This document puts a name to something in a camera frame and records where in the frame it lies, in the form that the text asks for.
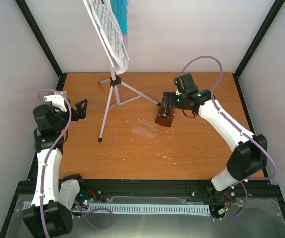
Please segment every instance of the black metal frame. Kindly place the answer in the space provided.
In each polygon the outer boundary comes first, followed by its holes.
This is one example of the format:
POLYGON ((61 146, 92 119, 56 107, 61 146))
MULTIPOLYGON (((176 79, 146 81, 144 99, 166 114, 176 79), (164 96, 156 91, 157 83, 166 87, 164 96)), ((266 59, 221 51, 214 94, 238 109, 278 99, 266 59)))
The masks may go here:
MULTIPOLYGON (((51 50, 44 39, 37 23, 35 22, 31 11, 29 10, 25 0, 15 0, 22 11, 25 19, 27 20, 31 30, 36 36, 40 46, 42 47, 44 53, 46 54, 53 70, 57 74, 59 80, 56 86, 57 90, 63 90, 63 86, 66 80, 66 73, 62 73, 59 65, 57 64, 51 50)), ((233 74, 235 85, 237 87, 238 94, 245 112, 246 119, 249 124, 249 128, 254 132, 253 124, 249 116, 248 109, 245 104, 245 100, 241 91, 239 78, 248 64, 253 53, 257 49, 262 38, 266 34, 268 28, 279 12, 285 0, 275 0, 271 9, 269 10, 265 20, 263 21, 260 29, 258 30, 254 40, 249 46, 245 56, 243 57, 241 63, 239 64, 236 72, 233 74)), ((12 214, 14 212, 15 205, 17 203, 18 196, 21 194, 34 194, 36 186, 37 177, 37 158, 36 154, 33 158, 32 165, 28 174, 27 181, 20 182, 18 184, 17 190, 13 197, 11 206, 9 208, 6 220, 4 222, 2 231, 0 233, 0 238, 5 237, 8 226, 10 224, 12 214)), ((267 177, 267 171, 263 170, 264 175, 267 177)), ((178 197, 193 202, 203 202, 206 205, 215 205, 216 202, 212 202, 205 198, 199 198, 197 196, 192 196, 191 191, 194 188, 203 186, 203 180, 96 180, 96 179, 85 179, 85 185, 90 187, 92 191, 97 194, 97 198, 101 201, 112 196, 156 196, 156 197, 178 197)), ((276 198, 278 200, 282 215, 285 221, 285 203, 278 185, 270 185, 267 180, 263 181, 250 181, 246 184, 248 193, 252 197, 256 198, 276 198)), ((238 197, 245 197, 244 190, 241 187, 236 187, 234 190, 238 197)))
MULTIPOLYGON (((205 180, 105 180, 85 179, 83 186, 90 188, 98 200, 106 201, 113 196, 132 197, 177 197, 192 202, 201 202, 205 205, 220 205, 202 196, 192 196, 191 191, 204 187, 205 180)), ((278 201, 282 216, 285 221, 285 203, 278 185, 265 184, 264 181, 249 181, 245 184, 250 198, 274 198, 278 201)), ((33 195, 36 188, 36 180, 23 181, 18 184, 13 197, 8 215, 4 222, 0 238, 4 238, 10 224, 12 214, 19 195, 33 195)), ((245 197, 244 189, 237 186, 234 189, 237 197, 245 197)))

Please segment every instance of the paper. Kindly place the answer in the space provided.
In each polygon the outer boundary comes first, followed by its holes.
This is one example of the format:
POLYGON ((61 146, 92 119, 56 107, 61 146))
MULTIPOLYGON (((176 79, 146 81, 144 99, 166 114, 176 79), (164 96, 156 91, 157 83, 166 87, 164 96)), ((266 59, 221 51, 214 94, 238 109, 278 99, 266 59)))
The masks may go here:
POLYGON ((123 68, 123 35, 113 14, 110 0, 104 0, 104 5, 101 0, 90 0, 89 4, 109 53, 118 66, 123 68))
POLYGON ((113 13, 121 28, 121 31, 127 33, 127 1, 126 0, 110 0, 113 13))

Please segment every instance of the wood grain surface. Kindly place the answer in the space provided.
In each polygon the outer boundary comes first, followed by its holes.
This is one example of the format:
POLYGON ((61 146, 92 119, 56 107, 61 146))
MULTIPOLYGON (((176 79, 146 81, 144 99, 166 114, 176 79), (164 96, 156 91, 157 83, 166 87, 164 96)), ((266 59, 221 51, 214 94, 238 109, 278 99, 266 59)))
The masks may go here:
MULTIPOLYGON (((124 82, 161 102, 164 91, 175 91, 178 73, 124 73, 124 82)), ((74 105, 87 98, 87 117, 72 122, 64 144, 60 177, 81 173, 87 179, 209 179, 226 167, 231 150, 204 119, 185 117, 176 110, 172 127, 154 123, 158 106, 138 98, 113 107, 107 117, 102 143, 98 135, 103 120, 109 84, 97 82, 108 73, 69 73, 64 90, 74 105), (139 121, 158 130, 155 137, 131 131, 139 121)), ((213 87, 218 73, 192 73, 199 90, 213 87)), ((121 101, 136 94, 118 86, 121 101)), ((225 73, 215 91, 221 105, 248 129, 243 107, 231 73, 225 73)), ((113 95, 111 105, 116 102, 113 95)))

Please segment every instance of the tripod stand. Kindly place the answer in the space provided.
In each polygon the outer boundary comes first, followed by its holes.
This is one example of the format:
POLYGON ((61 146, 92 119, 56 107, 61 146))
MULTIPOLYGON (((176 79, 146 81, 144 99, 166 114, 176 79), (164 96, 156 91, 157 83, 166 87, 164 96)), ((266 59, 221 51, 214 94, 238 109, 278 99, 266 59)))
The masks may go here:
POLYGON ((137 98, 140 97, 144 97, 147 98, 149 101, 156 103, 158 106, 160 106, 160 102, 157 102, 156 100, 148 97, 147 95, 141 93, 140 91, 136 90, 135 88, 131 87, 130 85, 128 85, 127 83, 124 83, 121 78, 119 76, 117 76, 115 74, 114 68, 112 67, 112 65, 110 64, 110 69, 111 69, 111 77, 102 81, 99 81, 98 84, 103 84, 103 83, 107 83, 110 82, 110 89, 109 89, 109 94, 108 94, 108 99, 107 99, 107 104, 106 104, 106 108, 105 108, 105 113, 104 113, 104 118, 103 118, 103 123, 102 123, 102 127, 101 127, 101 132, 99 133, 99 137, 98 137, 98 142, 102 142, 102 138, 103 138, 103 133, 104 133, 104 127, 105 127, 105 123, 106 123, 106 118, 107 118, 107 113, 108 111, 114 107, 115 105, 122 105, 125 104, 127 102, 130 102, 132 100, 135 100, 137 98), (126 88, 129 88, 130 90, 132 90, 133 92, 137 93, 138 96, 128 99, 124 102, 121 102, 120 98, 119 98, 119 93, 118 93, 118 88, 117 85, 121 84, 123 86, 125 86, 126 88), (110 102, 111 102, 111 98, 112 98, 112 94, 113 91, 115 93, 115 97, 116 97, 116 103, 114 103, 111 107, 109 107, 110 102))

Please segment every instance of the small wooden box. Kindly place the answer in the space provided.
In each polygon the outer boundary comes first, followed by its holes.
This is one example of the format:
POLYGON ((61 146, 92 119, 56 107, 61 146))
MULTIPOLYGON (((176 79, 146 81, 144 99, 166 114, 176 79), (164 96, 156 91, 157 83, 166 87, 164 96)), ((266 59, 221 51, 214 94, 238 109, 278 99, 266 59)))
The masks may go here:
POLYGON ((171 127, 174 118, 174 108, 169 108, 166 115, 161 114, 162 103, 159 107, 155 123, 161 126, 171 127))

